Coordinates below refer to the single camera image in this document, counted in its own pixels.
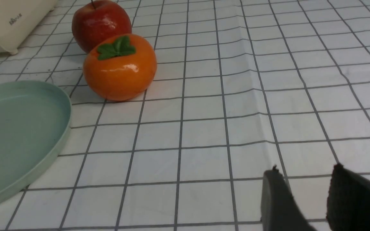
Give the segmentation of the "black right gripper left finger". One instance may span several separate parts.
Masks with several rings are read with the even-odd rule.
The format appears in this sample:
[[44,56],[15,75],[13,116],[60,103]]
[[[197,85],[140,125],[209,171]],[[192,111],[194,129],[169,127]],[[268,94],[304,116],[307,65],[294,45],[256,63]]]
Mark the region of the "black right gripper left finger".
[[263,173],[261,222],[264,231],[315,231],[300,212],[276,166]]

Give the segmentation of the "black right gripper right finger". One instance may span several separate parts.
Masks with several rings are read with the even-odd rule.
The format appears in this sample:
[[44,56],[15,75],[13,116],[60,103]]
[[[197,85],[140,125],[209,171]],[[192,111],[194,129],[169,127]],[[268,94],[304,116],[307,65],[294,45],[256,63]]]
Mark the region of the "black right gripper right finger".
[[370,180],[336,164],[326,219],[332,231],[370,231]]

